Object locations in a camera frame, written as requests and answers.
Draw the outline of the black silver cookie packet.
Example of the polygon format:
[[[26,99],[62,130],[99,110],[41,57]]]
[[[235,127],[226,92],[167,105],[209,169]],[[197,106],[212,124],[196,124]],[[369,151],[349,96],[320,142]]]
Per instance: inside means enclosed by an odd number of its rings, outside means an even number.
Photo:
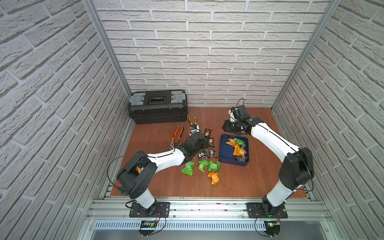
[[[211,157],[210,157],[210,155],[208,154],[208,152],[207,151],[200,151],[199,153],[198,153],[198,155],[199,155],[199,160],[201,160],[201,159],[210,159]]]

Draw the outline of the black cracker packet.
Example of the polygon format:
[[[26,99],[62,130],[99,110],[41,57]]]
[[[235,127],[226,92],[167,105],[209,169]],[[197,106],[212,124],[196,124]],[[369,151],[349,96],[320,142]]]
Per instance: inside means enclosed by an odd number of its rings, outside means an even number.
[[[211,132],[212,132],[212,130],[210,130],[210,129],[205,129],[205,136],[206,136],[206,137],[210,137]]]
[[[215,148],[214,138],[209,138],[208,146],[209,146],[210,148]]]

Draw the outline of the green cookie packet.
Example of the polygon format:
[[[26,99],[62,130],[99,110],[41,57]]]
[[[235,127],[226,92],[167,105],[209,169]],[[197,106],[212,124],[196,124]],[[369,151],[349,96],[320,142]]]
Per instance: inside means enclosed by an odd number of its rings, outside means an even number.
[[[198,165],[198,170],[200,170],[201,172],[205,173],[205,167],[207,167],[209,165],[209,162],[206,161],[206,160],[200,160],[199,161],[199,165]]]
[[[213,161],[209,161],[208,163],[208,170],[209,172],[216,172],[218,173],[221,167],[221,162],[217,161],[214,163]]]
[[[181,170],[181,173],[182,174],[186,174],[188,176],[192,176],[193,175],[193,166],[194,166],[194,162],[188,162],[185,164],[185,167]]]

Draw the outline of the dark blue storage box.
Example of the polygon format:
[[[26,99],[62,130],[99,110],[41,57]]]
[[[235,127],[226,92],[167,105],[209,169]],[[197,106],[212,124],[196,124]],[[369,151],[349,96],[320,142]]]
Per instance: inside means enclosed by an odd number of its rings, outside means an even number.
[[[238,140],[239,142],[245,143],[245,145],[239,144],[239,151],[235,155],[235,145],[230,144],[230,139]],[[239,137],[234,135],[223,134],[220,138],[219,147],[219,161],[224,164],[242,166],[245,167],[250,162],[249,154],[249,140],[246,137]]]

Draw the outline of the orange cookie packet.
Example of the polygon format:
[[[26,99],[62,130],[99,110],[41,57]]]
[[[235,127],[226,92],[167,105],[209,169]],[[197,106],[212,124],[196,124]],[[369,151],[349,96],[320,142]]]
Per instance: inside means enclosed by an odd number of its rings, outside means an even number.
[[[208,177],[211,178],[211,184],[214,186],[216,184],[219,184],[221,180],[219,179],[219,173],[216,172],[210,172],[208,174]]]

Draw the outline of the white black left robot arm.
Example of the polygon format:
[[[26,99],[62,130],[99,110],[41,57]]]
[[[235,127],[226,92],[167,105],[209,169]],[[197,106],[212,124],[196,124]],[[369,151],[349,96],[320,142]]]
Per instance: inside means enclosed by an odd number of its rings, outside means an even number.
[[[145,154],[139,151],[118,172],[117,180],[128,196],[142,208],[154,210],[157,201],[149,190],[154,175],[162,170],[190,162],[199,151],[208,148],[208,142],[204,134],[196,132],[173,150],[158,154]]]

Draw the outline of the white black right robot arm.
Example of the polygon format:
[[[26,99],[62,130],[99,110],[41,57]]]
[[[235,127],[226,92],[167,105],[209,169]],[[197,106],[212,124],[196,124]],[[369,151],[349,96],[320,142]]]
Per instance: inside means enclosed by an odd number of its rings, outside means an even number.
[[[250,117],[244,105],[232,107],[229,116],[223,125],[225,132],[256,138],[282,162],[279,181],[263,197],[262,211],[265,215],[272,215],[293,193],[313,179],[313,154],[308,148],[300,148],[285,140],[260,118]]]

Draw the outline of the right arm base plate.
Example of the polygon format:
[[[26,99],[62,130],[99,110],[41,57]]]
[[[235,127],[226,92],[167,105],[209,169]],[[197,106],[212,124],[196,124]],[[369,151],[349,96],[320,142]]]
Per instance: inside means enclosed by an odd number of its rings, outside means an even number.
[[[285,205],[279,207],[270,206],[268,203],[246,203],[247,213],[250,219],[273,218],[287,219],[288,213]]]

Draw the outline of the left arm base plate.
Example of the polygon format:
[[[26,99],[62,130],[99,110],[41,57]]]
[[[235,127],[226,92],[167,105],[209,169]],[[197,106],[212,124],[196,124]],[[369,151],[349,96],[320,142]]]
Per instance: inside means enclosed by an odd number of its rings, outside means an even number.
[[[168,218],[170,212],[170,202],[157,202],[150,206],[148,209],[143,208],[137,202],[133,202],[130,206],[130,218],[155,218],[161,215]]]

